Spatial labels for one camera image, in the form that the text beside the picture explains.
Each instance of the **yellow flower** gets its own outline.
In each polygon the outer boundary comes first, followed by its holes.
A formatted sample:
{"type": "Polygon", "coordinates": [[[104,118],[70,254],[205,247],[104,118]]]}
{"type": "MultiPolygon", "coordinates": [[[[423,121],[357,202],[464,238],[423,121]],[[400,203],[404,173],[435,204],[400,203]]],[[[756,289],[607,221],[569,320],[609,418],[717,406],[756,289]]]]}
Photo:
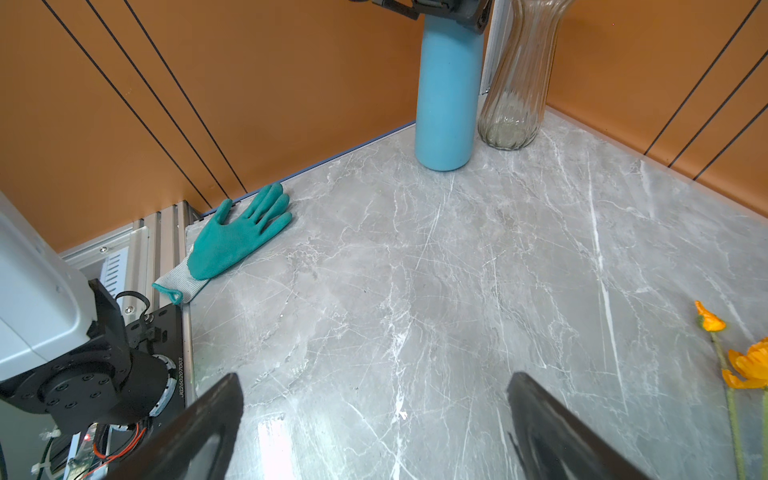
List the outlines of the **yellow flower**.
{"type": "Polygon", "coordinates": [[[732,389],[762,389],[768,386],[768,337],[755,343],[746,355],[728,350],[733,368],[746,379],[742,381],[729,370],[723,370],[723,380],[732,389]]]}
{"type": "Polygon", "coordinates": [[[704,308],[699,300],[696,300],[696,310],[701,318],[701,328],[707,332],[719,332],[725,330],[726,324],[717,315],[704,308]]]}

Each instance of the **teal glove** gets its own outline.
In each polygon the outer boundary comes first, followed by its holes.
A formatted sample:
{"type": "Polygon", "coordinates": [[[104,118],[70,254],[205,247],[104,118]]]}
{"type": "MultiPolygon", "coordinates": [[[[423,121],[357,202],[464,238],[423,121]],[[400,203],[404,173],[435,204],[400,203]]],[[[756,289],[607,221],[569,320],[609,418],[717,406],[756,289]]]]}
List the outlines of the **teal glove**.
{"type": "Polygon", "coordinates": [[[187,261],[192,277],[214,278],[280,233],[292,218],[286,212],[289,201],[282,185],[271,184],[259,191],[243,214],[224,225],[232,207],[227,198],[194,243],[187,261]]]}
{"type": "Polygon", "coordinates": [[[291,214],[286,212],[288,201],[280,184],[269,185],[261,189],[242,215],[223,225],[232,207],[232,200],[226,199],[200,232],[192,253],[152,286],[168,295],[174,305],[190,302],[209,279],[285,228],[291,221],[291,214]]]}

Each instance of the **green stem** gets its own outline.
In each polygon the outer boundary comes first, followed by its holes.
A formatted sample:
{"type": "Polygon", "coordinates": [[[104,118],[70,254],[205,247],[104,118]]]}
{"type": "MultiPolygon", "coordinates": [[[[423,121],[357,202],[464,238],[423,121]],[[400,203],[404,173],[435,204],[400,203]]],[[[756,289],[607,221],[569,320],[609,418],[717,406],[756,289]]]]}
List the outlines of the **green stem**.
{"type": "Polygon", "coordinates": [[[768,389],[763,390],[763,480],[768,480],[768,389]]]}
{"type": "MultiPolygon", "coordinates": [[[[720,368],[723,370],[728,370],[728,364],[726,363],[725,355],[723,354],[723,347],[720,345],[720,340],[717,338],[717,335],[715,335],[714,332],[710,332],[710,335],[712,336],[712,343],[715,344],[717,358],[720,360],[720,368]]],[[[733,455],[736,457],[736,472],[739,480],[746,480],[746,473],[744,471],[744,451],[741,448],[741,432],[739,431],[739,417],[736,414],[736,400],[733,398],[733,389],[728,385],[725,386],[725,399],[728,403],[730,431],[731,435],[733,436],[733,455]]],[[[768,405],[768,403],[763,401],[763,410],[768,408],[766,405],[768,405]]],[[[766,427],[763,423],[763,437],[765,436],[765,431],[766,427]]],[[[765,452],[765,449],[765,442],[763,442],[763,453],[765,452]]],[[[768,480],[768,477],[766,477],[765,463],[763,463],[763,480],[768,480]]]]}

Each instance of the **blue bottle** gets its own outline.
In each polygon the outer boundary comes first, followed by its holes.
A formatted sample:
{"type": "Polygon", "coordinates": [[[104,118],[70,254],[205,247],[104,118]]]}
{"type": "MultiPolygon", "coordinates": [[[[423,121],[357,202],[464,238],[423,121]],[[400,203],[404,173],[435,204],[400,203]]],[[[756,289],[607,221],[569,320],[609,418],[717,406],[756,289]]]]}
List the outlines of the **blue bottle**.
{"type": "Polygon", "coordinates": [[[472,155],[483,35],[447,18],[425,15],[416,158],[432,170],[463,167],[472,155]]]}

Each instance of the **gray marble surface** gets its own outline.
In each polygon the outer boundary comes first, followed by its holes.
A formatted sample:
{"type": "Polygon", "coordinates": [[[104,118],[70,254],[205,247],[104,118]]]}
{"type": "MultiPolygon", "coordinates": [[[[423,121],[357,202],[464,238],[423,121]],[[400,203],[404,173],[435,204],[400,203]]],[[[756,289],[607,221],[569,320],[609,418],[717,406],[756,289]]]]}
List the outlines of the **gray marble surface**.
{"type": "Polygon", "coordinates": [[[228,478],[524,478],[517,370],[653,478],[735,478],[694,300],[726,346],[768,335],[766,223],[551,112],[454,172],[413,140],[286,181],[292,224],[192,302],[197,391],[235,371],[245,395],[228,478]]]}

